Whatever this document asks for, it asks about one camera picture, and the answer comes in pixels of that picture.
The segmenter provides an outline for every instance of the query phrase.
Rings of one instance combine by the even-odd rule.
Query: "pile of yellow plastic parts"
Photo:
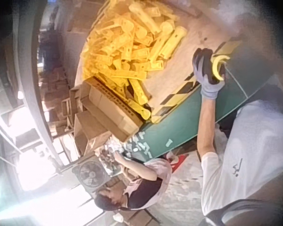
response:
[[[148,71],[164,69],[187,34],[175,26],[178,16],[159,1],[111,0],[96,20],[85,43],[83,79],[95,76],[144,119],[150,111],[140,82]],[[134,95],[127,91],[132,86]]]

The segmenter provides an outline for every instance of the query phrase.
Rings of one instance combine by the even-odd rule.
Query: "worker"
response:
[[[172,174],[170,163],[166,159],[158,158],[141,164],[125,159],[117,151],[114,158],[123,169],[132,170],[139,178],[132,180],[125,190],[118,187],[98,191],[95,204],[106,211],[142,210],[155,204],[168,187]]]
[[[213,146],[215,107],[226,77],[223,75],[225,82],[214,79],[212,53],[197,49],[192,59],[202,95],[197,149],[203,169],[202,212],[210,218],[206,222],[224,225],[216,216],[231,212],[227,215],[230,221],[239,215],[234,210],[261,209],[253,224],[247,220],[254,220],[254,215],[244,211],[240,218],[244,223],[226,225],[283,225],[283,114],[278,111],[279,102],[256,100],[244,105],[237,112],[224,157],[219,159]],[[262,224],[262,216],[279,221],[269,218],[269,224]]]

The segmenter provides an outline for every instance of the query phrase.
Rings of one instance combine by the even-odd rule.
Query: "metal frame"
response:
[[[41,141],[60,165],[63,165],[53,144],[43,113],[37,73],[38,33],[46,0],[19,1],[13,7],[14,61],[19,89],[24,94],[24,104],[33,116]]]

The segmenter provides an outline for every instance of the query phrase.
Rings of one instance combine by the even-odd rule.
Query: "person's hand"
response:
[[[225,85],[224,81],[218,81],[212,72],[211,56],[213,51],[208,48],[198,48],[193,56],[192,65],[196,80],[201,84],[201,95],[207,99],[215,100],[218,91]],[[224,74],[224,65],[220,73]]]
[[[125,173],[127,173],[127,171],[128,171],[128,168],[126,168],[125,166],[121,165],[121,172],[125,174]]]
[[[120,164],[123,164],[123,162],[126,161],[126,159],[118,151],[114,152],[114,159]]]

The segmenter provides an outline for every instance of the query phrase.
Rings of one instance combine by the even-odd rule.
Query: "yellow and black caution stripe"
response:
[[[231,38],[225,41],[213,53],[211,60],[219,55],[230,55],[242,43],[241,38]],[[169,115],[179,104],[188,98],[200,84],[196,81],[192,72],[182,83],[182,85],[160,103],[160,107],[152,111],[152,123],[159,123]]]

